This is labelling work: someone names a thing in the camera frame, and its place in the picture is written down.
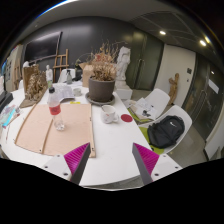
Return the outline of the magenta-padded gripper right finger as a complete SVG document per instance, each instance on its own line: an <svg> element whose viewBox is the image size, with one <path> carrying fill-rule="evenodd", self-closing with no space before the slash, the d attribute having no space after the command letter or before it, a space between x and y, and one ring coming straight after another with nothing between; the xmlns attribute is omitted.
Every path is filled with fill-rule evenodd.
<svg viewBox="0 0 224 224"><path fill-rule="evenodd" d="M150 184L182 169L182 167L167 154L158 155L137 143L134 143L132 146L132 154L144 185Z"/></svg>

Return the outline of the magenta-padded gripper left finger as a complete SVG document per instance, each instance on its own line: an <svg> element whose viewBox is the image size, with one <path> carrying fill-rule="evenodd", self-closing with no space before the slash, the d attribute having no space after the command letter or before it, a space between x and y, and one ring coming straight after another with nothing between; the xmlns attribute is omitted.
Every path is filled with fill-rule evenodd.
<svg viewBox="0 0 224 224"><path fill-rule="evenodd" d="M86 143L65 155L57 154L53 156L42 166L42 169L78 185L90 152L90 144Z"/></svg>

